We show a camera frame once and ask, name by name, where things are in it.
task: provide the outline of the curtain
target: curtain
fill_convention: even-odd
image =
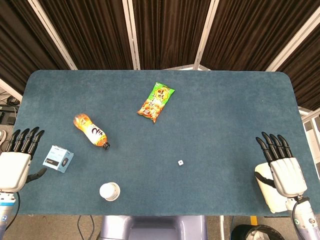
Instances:
[[[319,5],[319,0],[221,0],[200,64],[265,71]]]
[[[133,0],[142,70],[195,62],[210,0]]]
[[[17,92],[36,70],[69,69],[26,0],[1,0],[0,16],[0,78]]]
[[[121,0],[39,2],[78,69],[133,69]]]
[[[278,69],[292,82],[299,106],[320,108],[320,25],[298,46]]]

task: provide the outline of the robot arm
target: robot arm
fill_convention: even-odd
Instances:
[[[255,176],[261,182],[275,188],[287,198],[288,209],[295,231],[300,240],[320,240],[320,231],[308,197],[303,197],[307,184],[298,160],[293,157],[286,139],[262,132],[265,142],[256,137],[270,167],[273,180],[266,179],[258,172]]]
[[[28,175],[32,158],[44,130],[39,127],[29,132],[29,128],[15,131],[8,141],[5,152],[0,155],[0,240],[8,228],[8,218],[16,202],[14,193],[19,192],[26,183],[40,178],[46,172]]]

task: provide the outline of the snack bag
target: snack bag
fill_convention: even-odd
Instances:
[[[153,123],[155,123],[157,117],[174,91],[174,89],[169,88],[162,83],[156,82],[149,97],[137,113],[145,116],[146,118],[152,119]]]

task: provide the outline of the floor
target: floor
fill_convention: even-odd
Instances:
[[[13,127],[0,125],[0,130],[5,130],[8,136]],[[81,236],[77,228],[77,215],[18,215],[12,226],[7,230],[4,240],[80,240]],[[230,229],[240,224],[250,224],[249,216],[224,217],[224,236],[230,238]],[[95,240],[100,232],[102,216],[93,216]],[[258,217],[259,225],[268,225],[279,231],[285,240],[298,240],[294,227],[289,217]],[[89,216],[83,216],[79,222],[84,239],[88,239],[92,229],[92,221]],[[209,240],[219,240],[220,219],[218,216],[207,216],[207,232]]]

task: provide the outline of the blue tablecloth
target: blue tablecloth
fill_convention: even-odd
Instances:
[[[137,114],[155,82],[175,89],[157,122]],[[73,124],[86,113],[105,151]],[[28,80],[15,129],[45,130],[30,173],[52,145],[74,157],[27,184],[23,214],[272,215],[254,178],[266,160],[255,137],[281,134],[299,160],[315,212],[320,184],[288,76],[281,72],[40,70]],[[99,188],[116,182],[119,198]]]

